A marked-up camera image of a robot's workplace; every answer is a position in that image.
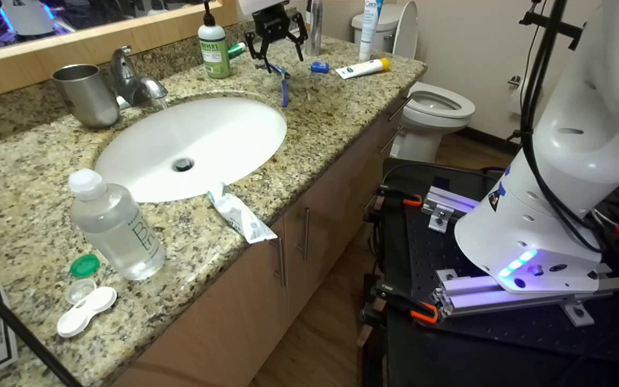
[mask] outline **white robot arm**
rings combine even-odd
[[[562,219],[525,149],[457,224],[457,242],[506,290],[593,292],[602,254],[578,221],[619,188],[619,0],[589,20],[529,145],[542,181],[576,217]]]

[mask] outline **plastic water bottle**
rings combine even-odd
[[[76,196],[71,221],[127,279],[143,281],[163,267],[163,248],[123,184],[106,183],[96,169],[69,176]]]

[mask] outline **toilet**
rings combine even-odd
[[[353,18],[355,41],[361,37],[361,15]],[[373,50],[393,52],[396,57],[418,57],[418,4],[386,4],[374,31]],[[475,113],[475,104],[447,89],[418,81],[408,90],[403,107],[392,158],[432,164],[443,135],[466,126]]]

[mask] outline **white sink basin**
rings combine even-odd
[[[172,203],[237,183],[285,145],[287,121],[240,97],[197,100],[146,116],[103,149],[97,172],[137,203]]]

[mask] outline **green bottle cap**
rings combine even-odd
[[[96,254],[78,256],[71,264],[71,278],[84,279],[92,278],[99,269],[99,258]]]

